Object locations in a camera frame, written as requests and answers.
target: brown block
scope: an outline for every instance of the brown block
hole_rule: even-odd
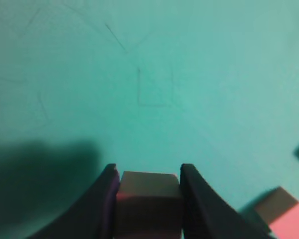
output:
[[[292,195],[282,187],[278,187],[267,198],[260,202],[255,207],[255,210],[266,224],[270,225],[297,203],[298,201]]]
[[[175,175],[124,172],[116,199],[116,239],[181,238],[183,198]]]

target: pink block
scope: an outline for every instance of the pink block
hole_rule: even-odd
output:
[[[275,219],[269,227],[279,239],[299,239],[299,203]]]

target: table surface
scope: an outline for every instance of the table surface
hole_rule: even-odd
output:
[[[299,0],[0,0],[0,144],[34,141],[100,157],[41,160],[36,183],[0,173],[0,238],[52,220],[111,162],[193,163],[237,210],[277,186],[299,200]]]

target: wooden block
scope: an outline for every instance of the wooden block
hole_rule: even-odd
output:
[[[116,239],[181,238],[183,198],[175,175],[124,172],[116,199]]]
[[[280,239],[299,239],[299,201],[279,187],[256,207],[256,212]]]

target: cube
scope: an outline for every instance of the cube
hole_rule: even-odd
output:
[[[299,201],[282,187],[255,207],[260,217],[280,239],[299,239]]]
[[[116,194],[116,239],[180,239],[183,198],[173,174],[124,172]]]

